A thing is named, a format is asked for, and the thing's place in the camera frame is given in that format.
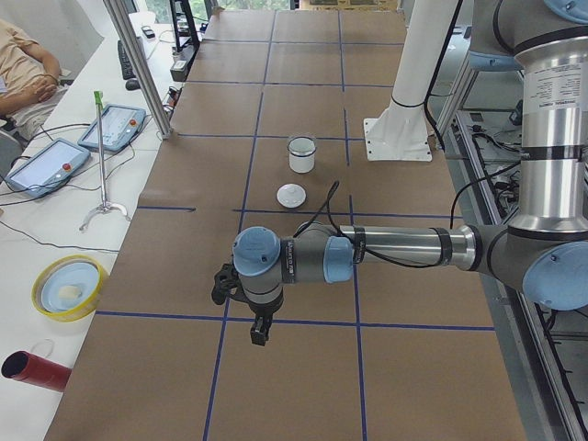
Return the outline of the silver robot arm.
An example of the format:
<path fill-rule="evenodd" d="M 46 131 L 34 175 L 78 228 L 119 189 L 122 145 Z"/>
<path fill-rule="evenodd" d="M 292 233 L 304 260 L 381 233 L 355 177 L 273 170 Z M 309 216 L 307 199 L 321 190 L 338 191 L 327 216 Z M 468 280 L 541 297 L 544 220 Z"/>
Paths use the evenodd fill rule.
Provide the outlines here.
<path fill-rule="evenodd" d="M 291 237 L 264 227 L 241 232 L 214 277 L 213 301 L 254 312 L 252 342 L 264 345 L 283 288 L 348 280 L 369 258 L 398 266 L 456 266 L 567 311 L 587 303 L 587 4 L 479 1 L 471 50 L 483 68 L 513 61 L 524 73 L 519 210 L 504 226 L 415 229 L 335 226 L 310 220 Z"/>

